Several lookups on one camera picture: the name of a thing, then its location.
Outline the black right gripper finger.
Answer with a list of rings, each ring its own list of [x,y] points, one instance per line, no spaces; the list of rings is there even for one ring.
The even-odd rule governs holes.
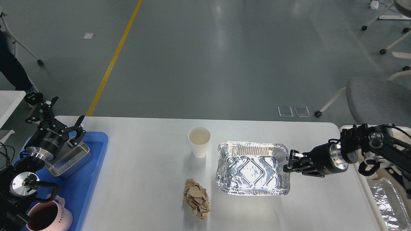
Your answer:
[[[287,167],[296,167],[301,164],[301,159],[304,158],[304,155],[298,152],[297,150],[290,150],[289,162]]]
[[[302,173],[305,170],[305,166],[304,165],[283,165],[283,172],[286,173],[291,173],[291,172],[297,172],[297,173]]]

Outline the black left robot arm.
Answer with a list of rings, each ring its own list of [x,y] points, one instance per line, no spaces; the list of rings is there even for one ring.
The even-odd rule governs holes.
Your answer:
[[[27,210],[32,203],[48,203],[56,198],[59,186],[39,179],[37,171],[47,161],[58,157],[64,144],[78,146],[86,131],[81,126],[84,115],[69,127],[55,118],[51,101],[40,101],[32,107],[26,122],[36,123],[37,129],[20,153],[15,164],[1,170],[1,221],[2,231],[19,231],[29,222]]]

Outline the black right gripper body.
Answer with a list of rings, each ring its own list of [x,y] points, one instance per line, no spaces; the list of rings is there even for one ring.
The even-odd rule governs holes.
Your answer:
[[[313,148],[303,155],[309,158],[310,166],[302,170],[306,176],[325,177],[325,175],[343,173],[348,163],[343,159],[341,146],[338,143],[326,143]]]

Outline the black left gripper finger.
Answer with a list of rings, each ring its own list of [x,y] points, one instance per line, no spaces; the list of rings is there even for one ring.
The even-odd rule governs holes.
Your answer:
[[[82,126],[84,118],[84,115],[80,116],[73,126],[67,128],[68,132],[76,132],[76,136],[74,138],[69,139],[70,147],[78,146],[86,134],[86,131],[83,129]]]
[[[37,124],[38,126],[46,126],[48,128],[56,128],[57,123],[52,107],[58,101],[59,97],[54,97],[51,101],[43,101],[34,105],[25,122]]]

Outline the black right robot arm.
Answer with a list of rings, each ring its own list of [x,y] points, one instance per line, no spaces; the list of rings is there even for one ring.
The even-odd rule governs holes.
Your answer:
[[[338,139],[329,139],[309,152],[291,150],[289,162],[283,166],[283,171],[314,177],[343,173],[349,164],[359,161],[357,150],[361,150],[364,160],[358,172],[363,176],[371,176],[380,168],[395,166],[399,173],[393,173],[392,177],[404,188],[407,199],[410,199],[410,144],[395,138],[392,130],[405,134],[394,124],[374,127],[368,124],[353,125],[343,129]]]

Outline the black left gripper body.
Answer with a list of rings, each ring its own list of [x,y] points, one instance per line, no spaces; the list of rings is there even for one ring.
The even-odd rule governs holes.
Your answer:
[[[25,152],[43,161],[55,159],[69,139],[68,132],[64,132],[66,128],[64,124],[39,124],[26,143]]]

